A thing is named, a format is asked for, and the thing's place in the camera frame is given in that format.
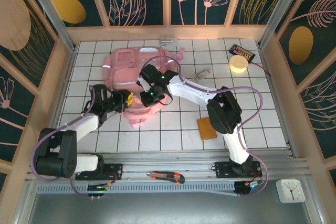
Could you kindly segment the clear plastic stationery case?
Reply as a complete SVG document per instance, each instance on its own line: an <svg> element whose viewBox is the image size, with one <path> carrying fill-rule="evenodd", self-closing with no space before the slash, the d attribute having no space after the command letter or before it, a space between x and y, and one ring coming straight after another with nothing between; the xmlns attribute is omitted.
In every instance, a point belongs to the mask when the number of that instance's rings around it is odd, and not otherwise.
<svg viewBox="0 0 336 224"><path fill-rule="evenodd" d="M201 80L201 79L205 79L207 77L209 77L210 75L212 75L214 72L214 69L212 67L206 67L202 70L200 70L199 72L195 73L192 76L193 80Z"/></svg>

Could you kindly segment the orange black utility knife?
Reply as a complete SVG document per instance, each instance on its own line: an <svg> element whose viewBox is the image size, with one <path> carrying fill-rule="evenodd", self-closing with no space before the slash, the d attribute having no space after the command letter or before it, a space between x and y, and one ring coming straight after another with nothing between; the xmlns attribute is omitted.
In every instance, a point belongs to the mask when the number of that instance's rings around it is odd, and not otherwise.
<svg viewBox="0 0 336 224"><path fill-rule="evenodd" d="M182 174L175 173L175 172L151 171L151 172L147 172L146 175L151 177L152 179L169 181L169 182L173 182L173 183L176 183L176 184L185 183L184 176Z"/></svg>

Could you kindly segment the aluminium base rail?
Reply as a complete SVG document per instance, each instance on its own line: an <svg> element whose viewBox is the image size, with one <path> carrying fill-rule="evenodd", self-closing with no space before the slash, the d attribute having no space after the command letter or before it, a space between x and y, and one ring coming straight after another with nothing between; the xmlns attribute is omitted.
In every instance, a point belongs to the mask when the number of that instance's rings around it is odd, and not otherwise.
<svg viewBox="0 0 336 224"><path fill-rule="evenodd" d="M257 154L262 178L301 178L310 177L311 171L304 158L295 158L289 150L261 150ZM229 162L229 152L219 151L163 151L103 153L108 164L122 164L123 180L147 180L146 173L153 170L182 174L186 180L216 179L212 170L215 162ZM245 178L220 178L243 180Z"/></svg>

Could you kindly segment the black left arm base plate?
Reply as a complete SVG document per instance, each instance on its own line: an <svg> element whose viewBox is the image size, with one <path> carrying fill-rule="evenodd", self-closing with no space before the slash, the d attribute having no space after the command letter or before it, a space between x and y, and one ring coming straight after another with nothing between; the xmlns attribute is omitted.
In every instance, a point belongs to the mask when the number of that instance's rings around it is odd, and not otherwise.
<svg viewBox="0 0 336 224"><path fill-rule="evenodd" d="M99 165L94 171L81 172L75 176L75 180L94 181L94 180L121 180L123 172L122 164L103 164Z"/></svg>

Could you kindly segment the pink backpack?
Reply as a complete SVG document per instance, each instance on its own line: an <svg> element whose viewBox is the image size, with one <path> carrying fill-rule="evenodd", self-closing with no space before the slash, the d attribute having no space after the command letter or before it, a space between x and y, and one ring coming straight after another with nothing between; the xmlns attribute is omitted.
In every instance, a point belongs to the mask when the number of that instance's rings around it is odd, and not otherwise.
<svg viewBox="0 0 336 224"><path fill-rule="evenodd" d="M140 71L151 64L162 73L167 70L177 72L177 62L183 59L184 51L182 48L173 56L169 51L157 47L121 48L106 57L102 66L104 84L112 90L128 90L133 93L132 104L122 115L134 128L143 126L164 107L159 103L149 107L142 104L140 92L143 88L136 83ZM166 95L161 101L167 104L168 98L170 97Z"/></svg>

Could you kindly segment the orange wallet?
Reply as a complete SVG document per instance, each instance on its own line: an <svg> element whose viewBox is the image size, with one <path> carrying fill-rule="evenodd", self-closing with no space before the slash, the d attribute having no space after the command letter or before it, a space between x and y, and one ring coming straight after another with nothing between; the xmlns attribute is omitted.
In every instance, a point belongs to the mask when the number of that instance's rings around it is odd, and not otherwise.
<svg viewBox="0 0 336 224"><path fill-rule="evenodd" d="M202 141L217 138L217 133L212 127L209 117L197 119L197 126Z"/></svg>

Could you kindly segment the aluminium corner post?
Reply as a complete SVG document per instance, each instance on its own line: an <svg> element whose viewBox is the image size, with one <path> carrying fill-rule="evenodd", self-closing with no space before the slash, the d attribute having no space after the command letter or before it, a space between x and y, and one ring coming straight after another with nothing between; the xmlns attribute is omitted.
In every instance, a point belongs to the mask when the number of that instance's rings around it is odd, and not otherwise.
<svg viewBox="0 0 336 224"><path fill-rule="evenodd" d="M51 23L55 27L58 35L65 43L66 47L71 51L75 52L76 45L70 38L70 35L67 31L67 28L64 22L61 20L60 16L58 15L54 5L52 4L51 0L38 0L41 6L44 8L47 16L49 17Z"/></svg>
<svg viewBox="0 0 336 224"><path fill-rule="evenodd" d="M289 5L291 4L292 0L279 0L272 12L266 27L261 35L261 38L258 42L258 48L260 50L264 49L270 38L275 32L276 27L280 23L282 17L284 16L286 10L288 9Z"/></svg>

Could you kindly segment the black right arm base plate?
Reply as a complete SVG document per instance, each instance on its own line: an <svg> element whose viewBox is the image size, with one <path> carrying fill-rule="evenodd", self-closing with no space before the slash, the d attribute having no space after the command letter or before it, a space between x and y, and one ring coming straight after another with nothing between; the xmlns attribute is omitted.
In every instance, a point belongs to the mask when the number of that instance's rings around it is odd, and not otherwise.
<svg viewBox="0 0 336 224"><path fill-rule="evenodd" d="M216 178L253 178L262 177L261 165L258 161L252 161L249 167L241 168L232 162L215 162L212 170L216 173Z"/></svg>

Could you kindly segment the white square clock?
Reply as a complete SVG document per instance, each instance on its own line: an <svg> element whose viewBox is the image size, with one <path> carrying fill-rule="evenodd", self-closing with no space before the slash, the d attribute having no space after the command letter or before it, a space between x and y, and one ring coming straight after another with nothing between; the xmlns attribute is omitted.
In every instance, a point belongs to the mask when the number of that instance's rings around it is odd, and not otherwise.
<svg viewBox="0 0 336 224"><path fill-rule="evenodd" d="M276 181L276 189L283 204L301 203L306 200L301 182L297 179L280 179Z"/></svg>

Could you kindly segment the small clear plastic item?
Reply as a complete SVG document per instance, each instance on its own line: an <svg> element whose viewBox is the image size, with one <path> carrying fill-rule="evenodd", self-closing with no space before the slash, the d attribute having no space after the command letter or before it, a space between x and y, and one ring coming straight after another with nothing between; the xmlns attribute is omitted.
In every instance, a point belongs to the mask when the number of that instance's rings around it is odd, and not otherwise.
<svg viewBox="0 0 336 224"><path fill-rule="evenodd" d="M166 38L161 37L159 39L160 47L176 47L177 39L176 38Z"/></svg>

